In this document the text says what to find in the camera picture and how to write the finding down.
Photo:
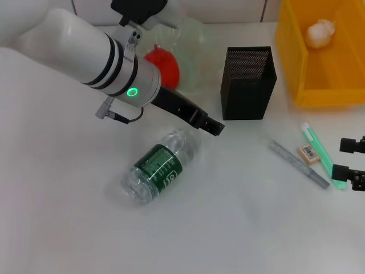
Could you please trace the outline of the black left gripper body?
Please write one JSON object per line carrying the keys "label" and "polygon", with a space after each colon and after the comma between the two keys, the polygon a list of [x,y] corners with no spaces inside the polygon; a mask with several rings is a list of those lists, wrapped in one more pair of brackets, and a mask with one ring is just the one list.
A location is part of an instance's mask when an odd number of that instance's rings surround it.
{"label": "black left gripper body", "polygon": [[161,86],[152,104],[196,129],[206,126],[208,114],[176,90]]}

